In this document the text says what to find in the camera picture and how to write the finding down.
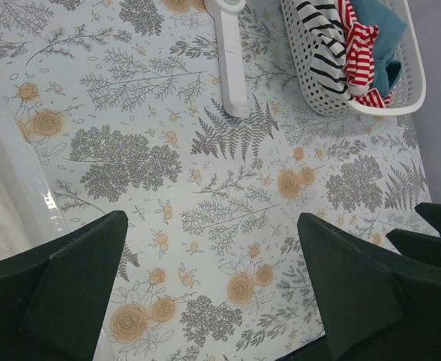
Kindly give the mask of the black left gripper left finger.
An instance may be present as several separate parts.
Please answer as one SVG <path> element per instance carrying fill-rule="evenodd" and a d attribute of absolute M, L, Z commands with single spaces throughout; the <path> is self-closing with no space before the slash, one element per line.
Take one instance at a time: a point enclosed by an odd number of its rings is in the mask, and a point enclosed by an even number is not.
<path fill-rule="evenodd" d="M 112 211 L 0 261 L 0 360 L 92 360 L 128 217 Z"/>

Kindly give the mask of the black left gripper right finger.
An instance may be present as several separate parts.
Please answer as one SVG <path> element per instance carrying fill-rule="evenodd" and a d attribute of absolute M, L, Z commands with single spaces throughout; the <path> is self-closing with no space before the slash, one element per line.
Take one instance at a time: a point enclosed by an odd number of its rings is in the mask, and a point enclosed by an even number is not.
<path fill-rule="evenodd" d="M 441 360 L 441 268 L 310 213 L 297 222 L 325 334 L 309 360 Z"/>

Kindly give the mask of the teal blue tank top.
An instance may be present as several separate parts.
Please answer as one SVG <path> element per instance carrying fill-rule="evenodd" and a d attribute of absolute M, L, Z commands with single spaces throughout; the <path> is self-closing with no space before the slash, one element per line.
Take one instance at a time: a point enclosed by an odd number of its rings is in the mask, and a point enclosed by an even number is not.
<path fill-rule="evenodd" d="M 380 1 L 351 1 L 351 5 L 361 24 L 378 27 L 379 33 L 372 51 L 375 63 L 373 86 L 385 98 L 400 78 L 402 64 L 395 58 L 395 50 L 407 25 Z"/>

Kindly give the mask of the white basket on left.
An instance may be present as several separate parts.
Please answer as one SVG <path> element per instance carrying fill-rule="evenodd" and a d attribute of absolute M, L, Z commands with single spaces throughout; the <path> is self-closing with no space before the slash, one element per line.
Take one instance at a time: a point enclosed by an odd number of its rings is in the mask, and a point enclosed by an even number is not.
<path fill-rule="evenodd" d="M 0 260 L 67 233 L 37 154 L 0 99 Z"/>

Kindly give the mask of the white perforated laundry basket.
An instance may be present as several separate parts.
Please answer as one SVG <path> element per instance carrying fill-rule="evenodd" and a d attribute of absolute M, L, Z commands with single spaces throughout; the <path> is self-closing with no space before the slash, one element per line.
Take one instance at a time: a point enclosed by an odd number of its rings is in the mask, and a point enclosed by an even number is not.
<path fill-rule="evenodd" d="M 303 98 L 326 116 L 417 111 L 426 80 L 406 1 L 283 1 Z"/>

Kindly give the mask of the red white striped shirt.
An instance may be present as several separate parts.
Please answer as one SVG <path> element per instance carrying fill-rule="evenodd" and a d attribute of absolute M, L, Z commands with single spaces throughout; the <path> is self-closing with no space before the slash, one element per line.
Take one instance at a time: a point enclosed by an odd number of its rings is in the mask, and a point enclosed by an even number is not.
<path fill-rule="evenodd" d="M 350 1 L 335 1 L 345 34 L 346 60 L 344 72 L 348 90 L 358 103 L 371 108 L 386 108 L 391 96 L 382 98 L 372 87 L 375 77 L 373 46 L 379 33 L 377 26 L 365 26 L 356 17 Z"/>

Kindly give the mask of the floral patterned table mat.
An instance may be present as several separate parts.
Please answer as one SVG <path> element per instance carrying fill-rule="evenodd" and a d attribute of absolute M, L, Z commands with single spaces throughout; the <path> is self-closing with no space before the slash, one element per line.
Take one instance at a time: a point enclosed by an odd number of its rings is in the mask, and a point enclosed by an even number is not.
<path fill-rule="evenodd" d="M 274 360 L 321 336 L 302 212 L 385 248 L 432 233 L 412 119 L 314 113 L 281 2 L 247 2 L 239 28 L 237 120 L 201 1 L 0 1 L 0 99 L 65 222 L 129 219 L 115 360 Z"/>

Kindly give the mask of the black white striped shirt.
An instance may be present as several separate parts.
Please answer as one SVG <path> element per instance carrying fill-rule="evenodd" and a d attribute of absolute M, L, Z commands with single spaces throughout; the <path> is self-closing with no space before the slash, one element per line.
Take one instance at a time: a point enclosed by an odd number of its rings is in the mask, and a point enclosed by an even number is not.
<path fill-rule="evenodd" d="M 330 96 L 349 100 L 345 36 L 335 2 L 296 1 L 295 8 L 305 30 L 316 41 L 309 66 L 312 77 Z"/>

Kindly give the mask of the white clothes rack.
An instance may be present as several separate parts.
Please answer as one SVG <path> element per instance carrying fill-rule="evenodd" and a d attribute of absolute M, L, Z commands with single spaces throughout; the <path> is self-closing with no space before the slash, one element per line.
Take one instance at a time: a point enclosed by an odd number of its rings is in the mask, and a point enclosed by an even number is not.
<path fill-rule="evenodd" d="M 205 0 L 205 7 L 214 20 L 224 109 L 237 118 L 246 118 L 251 111 L 239 31 L 239 14 L 245 4 L 245 0 Z"/>

